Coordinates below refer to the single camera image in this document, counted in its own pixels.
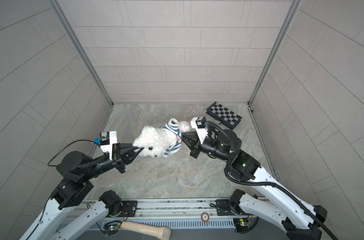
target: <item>stuffed toy dog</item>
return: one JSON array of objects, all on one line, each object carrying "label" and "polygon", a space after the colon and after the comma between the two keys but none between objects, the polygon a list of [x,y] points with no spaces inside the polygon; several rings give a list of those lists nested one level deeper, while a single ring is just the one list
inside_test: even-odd
[{"label": "stuffed toy dog", "polygon": [[189,122],[172,118],[161,128],[145,126],[133,146],[143,147],[139,156],[167,157],[178,152],[182,143],[182,132],[192,131]]}]

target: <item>wooden handle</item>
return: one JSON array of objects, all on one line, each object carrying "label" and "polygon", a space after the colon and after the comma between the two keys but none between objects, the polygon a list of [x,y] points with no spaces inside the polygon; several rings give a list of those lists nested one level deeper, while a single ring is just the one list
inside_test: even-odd
[{"label": "wooden handle", "polygon": [[169,240],[171,234],[171,230],[166,227],[153,227],[135,222],[123,222],[121,228],[157,237],[160,240]]}]

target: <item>chessboard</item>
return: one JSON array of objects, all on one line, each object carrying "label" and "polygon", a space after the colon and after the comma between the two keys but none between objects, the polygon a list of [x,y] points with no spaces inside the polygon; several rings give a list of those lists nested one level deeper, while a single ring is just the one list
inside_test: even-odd
[{"label": "chessboard", "polygon": [[211,104],[211,106],[206,110],[207,114],[221,121],[223,125],[230,128],[231,130],[233,130],[242,119],[242,117],[217,102]]}]

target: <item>gray tile wall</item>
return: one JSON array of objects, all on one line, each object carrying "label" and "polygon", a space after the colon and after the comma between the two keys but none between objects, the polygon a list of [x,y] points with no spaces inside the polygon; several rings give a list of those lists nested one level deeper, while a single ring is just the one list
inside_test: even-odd
[{"label": "gray tile wall", "polygon": [[364,0],[304,0],[252,107],[282,183],[364,239]]},{"label": "gray tile wall", "polygon": [[46,163],[94,139],[108,108],[47,1],[0,0],[0,240],[40,214],[62,179]]},{"label": "gray tile wall", "polygon": [[59,3],[118,103],[248,101],[291,4]]}]

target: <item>blue and white striped sweater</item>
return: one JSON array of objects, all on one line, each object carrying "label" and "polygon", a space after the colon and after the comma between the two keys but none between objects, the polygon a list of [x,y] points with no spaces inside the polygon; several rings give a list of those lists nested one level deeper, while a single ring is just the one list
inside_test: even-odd
[{"label": "blue and white striped sweater", "polygon": [[178,152],[179,149],[181,148],[181,144],[182,144],[182,133],[178,128],[178,121],[174,118],[170,119],[170,121],[163,126],[162,128],[174,133],[175,135],[177,135],[177,140],[175,142],[173,142],[171,144],[171,146],[169,147],[169,149],[166,149],[166,152],[164,153],[164,157],[167,157],[167,155],[169,153],[175,153]]}]

